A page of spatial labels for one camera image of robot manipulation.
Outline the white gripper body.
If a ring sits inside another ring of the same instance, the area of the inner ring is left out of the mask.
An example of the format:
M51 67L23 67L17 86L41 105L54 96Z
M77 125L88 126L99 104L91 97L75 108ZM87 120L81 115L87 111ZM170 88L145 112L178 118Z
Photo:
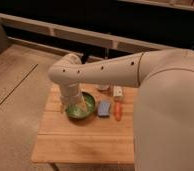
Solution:
M60 85L60 100L64 105L78 104L82 102L82 92L78 83Z

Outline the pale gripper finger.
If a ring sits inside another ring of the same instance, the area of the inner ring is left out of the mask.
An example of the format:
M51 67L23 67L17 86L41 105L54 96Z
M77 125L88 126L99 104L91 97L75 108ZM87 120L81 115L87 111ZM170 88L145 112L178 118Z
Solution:
M86 105L85 101L81 102L81 108L82 108L82 110L87 111L87 105Z
M63 113L65 111L65 106L60 103L60 112Z

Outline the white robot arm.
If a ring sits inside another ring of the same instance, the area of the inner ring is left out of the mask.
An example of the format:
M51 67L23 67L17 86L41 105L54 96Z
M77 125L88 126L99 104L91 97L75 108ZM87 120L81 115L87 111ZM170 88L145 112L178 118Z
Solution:
M194 51L166 49L83 64L74 54L49 69L61 101L80 101L81 83L136 87L136 171L194 171Z

